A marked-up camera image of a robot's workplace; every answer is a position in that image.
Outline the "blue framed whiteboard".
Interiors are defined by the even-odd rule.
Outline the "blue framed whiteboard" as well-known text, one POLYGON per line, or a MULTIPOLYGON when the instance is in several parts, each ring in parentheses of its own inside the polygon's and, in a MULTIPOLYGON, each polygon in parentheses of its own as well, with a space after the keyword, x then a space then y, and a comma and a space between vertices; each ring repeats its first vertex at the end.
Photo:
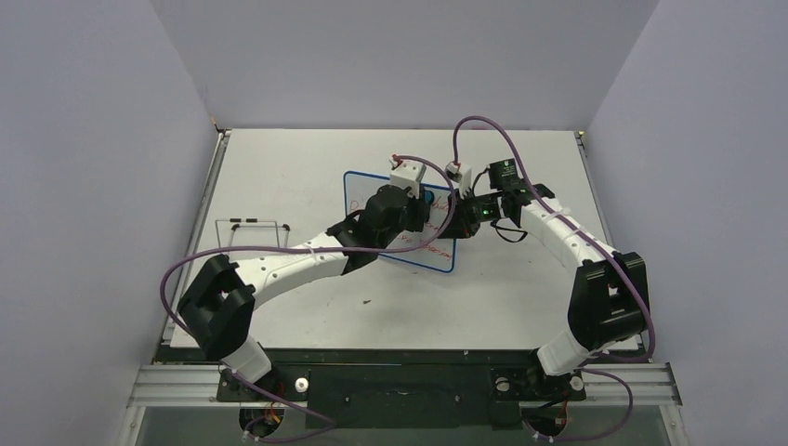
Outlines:
MULTIPOLYGON (((381 187, 389 183, 389 177, 347 171, 343 175, 342 184, 344 192, 345 211, 350 214, 362 209, 368 199, 381 187)), ((429 237, 432 237, 440 228, 449 211, 449 188, 441 185, 425 184, 427 195, 433 199, 424 229, 420 232, 405 231, 389 245, 389 249, 415 247, 429 237)), ((412 266, 431 269, 441 273, 450 273, 454 270, 457 257, 456 241, 454 239, 435 239, 419 249, 383 254, 390 259, 400 261, 412 266)))

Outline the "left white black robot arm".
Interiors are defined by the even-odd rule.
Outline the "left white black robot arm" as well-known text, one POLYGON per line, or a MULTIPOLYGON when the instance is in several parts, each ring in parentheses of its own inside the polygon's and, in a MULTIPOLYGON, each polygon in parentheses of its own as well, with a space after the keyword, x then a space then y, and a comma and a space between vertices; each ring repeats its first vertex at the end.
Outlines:
POLYGON ((278 376, 249 333, 254 312, 302 285, 368 266, 401 233, 422 230, 433 201, 424 188, 384 185, 362 209, 290 253, 244 260, 212 256, 180 299, 177 314, 208 360, 223 362, 246 393, 264 400, 276 390, 278 376))

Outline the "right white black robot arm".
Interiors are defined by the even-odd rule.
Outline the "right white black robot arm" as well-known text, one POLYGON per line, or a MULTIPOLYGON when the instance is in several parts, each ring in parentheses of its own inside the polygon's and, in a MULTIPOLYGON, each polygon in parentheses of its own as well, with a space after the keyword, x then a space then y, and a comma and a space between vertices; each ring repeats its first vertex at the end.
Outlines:
POLYGON ((519 175, 514 160, 490 164, 491 192, 474 192, 471 169, 450 162, 453 217, 443 239, 476 235, 484 223, 510 220, 540 242, 573 276, 565 328, 531 353, 525 387, 537 397, 557 393, 571 375, 611 345, 652 330, 645 262, 599 241, 569 216, 555 193, 519 175))

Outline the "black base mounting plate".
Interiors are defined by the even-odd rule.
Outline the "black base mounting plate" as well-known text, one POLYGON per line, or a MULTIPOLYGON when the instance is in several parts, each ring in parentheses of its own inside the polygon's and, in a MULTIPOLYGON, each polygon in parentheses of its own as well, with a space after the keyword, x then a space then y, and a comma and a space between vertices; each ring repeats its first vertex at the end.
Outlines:
POLYGON ((549 376, 531 350, 273 348, 273 369, 250 388, 229 369, 216 398, 248 405, 243 419, 284 410, 281 400, 312 413, 308 428, 515 429, 524 421, 563 423, 562 406, 591 399, 595 377, 609 369, 549 376))

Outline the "aluminium rail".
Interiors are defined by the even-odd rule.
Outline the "aluminium rail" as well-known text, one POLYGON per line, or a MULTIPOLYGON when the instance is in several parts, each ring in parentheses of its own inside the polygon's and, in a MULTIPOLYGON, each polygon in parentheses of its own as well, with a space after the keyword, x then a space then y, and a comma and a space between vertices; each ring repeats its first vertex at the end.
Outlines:
MULTIPOLYGON (((666 406, 681 404, 679 390, 668 363, 602 364, 590 370, 613 374, 631 388, 634 404, 666 406)), ((259 401, 226 402, 217 398, 218 365, 144 365, 128 399, 129 408, 241 408, 262 407, 259 401)), ((624 387, 605 376, 583 372, 586 399, 581 406, 617 406, 627 402, 624 387)))

